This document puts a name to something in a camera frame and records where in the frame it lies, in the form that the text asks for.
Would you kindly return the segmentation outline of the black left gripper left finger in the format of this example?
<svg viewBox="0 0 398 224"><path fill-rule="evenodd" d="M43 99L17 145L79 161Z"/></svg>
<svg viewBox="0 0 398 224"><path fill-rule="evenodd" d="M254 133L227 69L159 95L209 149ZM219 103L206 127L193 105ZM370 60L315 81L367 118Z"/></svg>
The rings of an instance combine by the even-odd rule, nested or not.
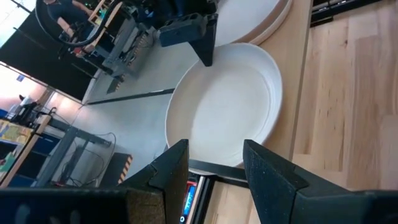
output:
<svg viewBox="0 0 398 224"><path fill-rule="evenodd" d="M181 139L116 187L1 190L1 223L178 223L188 179Z"/></svg>

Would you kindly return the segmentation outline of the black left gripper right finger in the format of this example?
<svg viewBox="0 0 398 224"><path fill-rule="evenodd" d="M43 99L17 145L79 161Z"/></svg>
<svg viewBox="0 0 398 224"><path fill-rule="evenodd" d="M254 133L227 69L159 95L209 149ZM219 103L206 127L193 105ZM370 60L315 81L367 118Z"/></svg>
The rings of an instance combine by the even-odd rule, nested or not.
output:
<svg viewBox="0 0 398 224"><path fill-rule="evenodd" d="M264 148L243 144L261 223L397 223L397 191L350 191Z"/></svg>

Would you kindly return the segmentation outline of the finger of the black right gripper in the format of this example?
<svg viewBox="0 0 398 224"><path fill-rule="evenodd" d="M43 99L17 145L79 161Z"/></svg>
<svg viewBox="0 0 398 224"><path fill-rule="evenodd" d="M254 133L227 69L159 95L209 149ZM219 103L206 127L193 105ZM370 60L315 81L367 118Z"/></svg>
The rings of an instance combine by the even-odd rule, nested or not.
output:
<svg viewBox="0 0 398 224"><path fill-rule="evenodd" d="M188 42L204 66L213 65L218 14L198 13L175 18L159 29L162 47Z"/></svg>

